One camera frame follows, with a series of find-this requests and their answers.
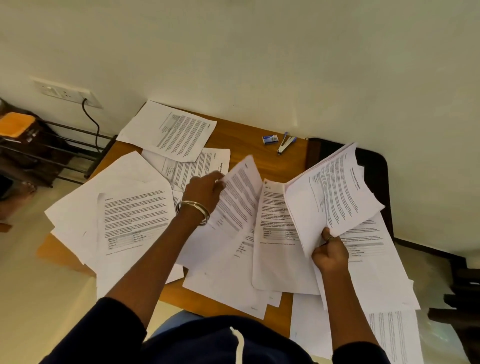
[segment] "navy sweatshirt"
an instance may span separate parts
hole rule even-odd
[[[238,339],[244,337],[243,363],[313,363],[293,341],[261,323],[239,316],[216,316],[187,322],[144,342],[146,330],[124,304],[102,298],[41,363],[235,363]],[[368,342],[335,350],[334,364],[389,364],[385,352]]]

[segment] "wooden desk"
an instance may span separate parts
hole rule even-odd
[[[283,133],[275,133],[205,115],[200,116],[217,120],[216,128],[205,146],[230,149],[230,168],[248,154],[252,154],[262,178],[287,182],[304,171],[307,154],[306,140],[297,139],[282,156],[278,156],[276,150],[279,143],[264,146],[262,136],[277,134],[281,141]],[[92,174],[92,178],[116,159],[134,150],[139,153],[142,151],[141,148],[131,144],[116,142]],[[77,257],[52,234],[47,236],[36,255],[91,276],[95,275],[90,268],[82,265]],[[202,316],[240,315],[250,317],[234,308],[183,288],[182,284],[183,279],[167,284],[160,295],[160,300]],[[284,293],[280,307],[269,305],[265,313],[265,319],[259,321],[276,332],[289,337],[292,300],[293,295],[291,293]]]

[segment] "floor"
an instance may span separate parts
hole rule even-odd
[[[43,211],[77,185],[56,180],[40,189],[11,219],[13,228],[0,234],[0,363],[37,363],[68,333],[96,300],[95,279],[35,257],[53,229]],[[428,320],[429,307],[447,307],[449,268],[443,259],[398,247],[422,310],[417,312],[426,364],[467,364],[450,325]],[[148,327],[151,334],[180,309],[158,302]],[[315,358],[320,363],[330,360]]]

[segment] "bracelet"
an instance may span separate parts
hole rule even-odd
[[[195,201],[187,201],[187,200],[179,201],[175,205],[175,211],[177,212],[177,215],[180,212],[180,208],[181,208],[182,204],[187,204],[187,205],[193,206],[194,208],[196,208],[198,211],[200,211],[203,214],[204,219],[200,223],[201,226],[203,226],[207,223],[208,219],[210,218],[210,213],[205,208],[205,206],[203,206],[202,204],[199,204],[198,202],[195,202]]]

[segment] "electrical outlet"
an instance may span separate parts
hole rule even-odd
[[[95,95],[90,90],[79,87],[70,87],[35,77],[32,77],[32,81],[34,82],[37,90],[44,95],[76,102],[77,104],[81,104],[84,99],[87,99],[85,102],[86,105],[99,109],[102,108],[102,105],[98,102]]]

